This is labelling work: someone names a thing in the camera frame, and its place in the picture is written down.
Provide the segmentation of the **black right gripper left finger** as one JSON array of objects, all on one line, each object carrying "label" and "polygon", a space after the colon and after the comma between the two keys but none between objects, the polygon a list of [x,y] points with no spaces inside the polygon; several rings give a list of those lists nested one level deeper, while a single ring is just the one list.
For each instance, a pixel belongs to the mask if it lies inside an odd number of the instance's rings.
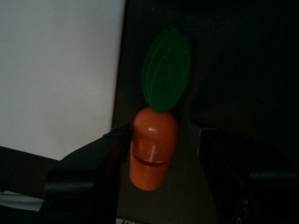
[{"label": "black right gripper left finger", "polygon": [[74,151],[54,167],[38,224],[117,224],[129,124]]}]

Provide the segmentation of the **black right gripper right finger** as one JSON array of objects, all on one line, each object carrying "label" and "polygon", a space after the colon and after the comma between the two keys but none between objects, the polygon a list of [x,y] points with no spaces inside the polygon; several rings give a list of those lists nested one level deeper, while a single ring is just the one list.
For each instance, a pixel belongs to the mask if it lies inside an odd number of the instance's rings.
[{"label": "black right gripper right finger", "polygon": [[245,137],[190,125],[219,224],[299,224],[299,168]]}]

